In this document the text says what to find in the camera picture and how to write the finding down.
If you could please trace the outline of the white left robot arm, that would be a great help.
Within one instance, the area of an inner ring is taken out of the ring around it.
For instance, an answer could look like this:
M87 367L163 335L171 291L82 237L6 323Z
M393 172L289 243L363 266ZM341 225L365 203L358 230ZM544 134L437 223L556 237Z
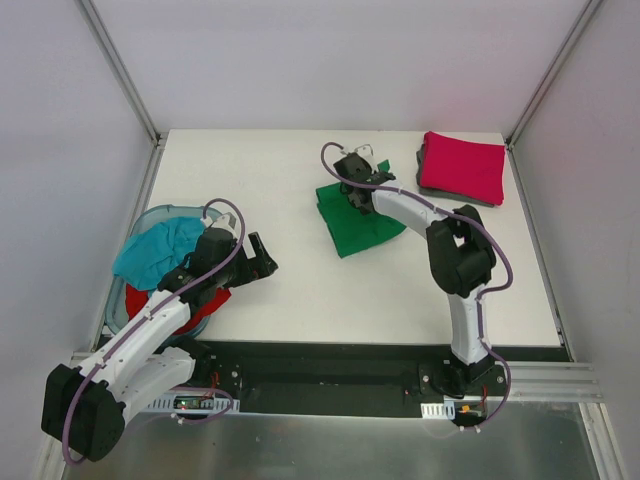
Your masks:
M129 323L79 365L56 366L45 385L41 429L82 459L99 461L127 424L173 386L204 387L211 377L202 347L164 343L216 294L272 275L278 268L258 233L239 239L207 228L193 252L168 272Z

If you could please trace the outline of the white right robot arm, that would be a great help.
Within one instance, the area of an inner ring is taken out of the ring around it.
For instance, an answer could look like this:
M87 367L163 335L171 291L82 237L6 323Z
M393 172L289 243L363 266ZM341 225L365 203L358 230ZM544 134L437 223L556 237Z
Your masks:
M436 392L456 399L473 394L493 367L485 338L485 308L479 294L491 280L496 256L481 231L478 211L465 205L453 212L407 191L389 172L374 170L363 157L348 153L333 164L351 206L400 222L423 237L436 285L447 294L452 322L450 360L431 376Z

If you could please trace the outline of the green t shirt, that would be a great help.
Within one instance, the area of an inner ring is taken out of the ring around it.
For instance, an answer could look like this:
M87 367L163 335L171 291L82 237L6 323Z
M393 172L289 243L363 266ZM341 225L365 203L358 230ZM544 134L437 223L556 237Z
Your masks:
M378 213L362 215L334 183L315 190L316 206L340 258L394 239L406 230L400 222Z

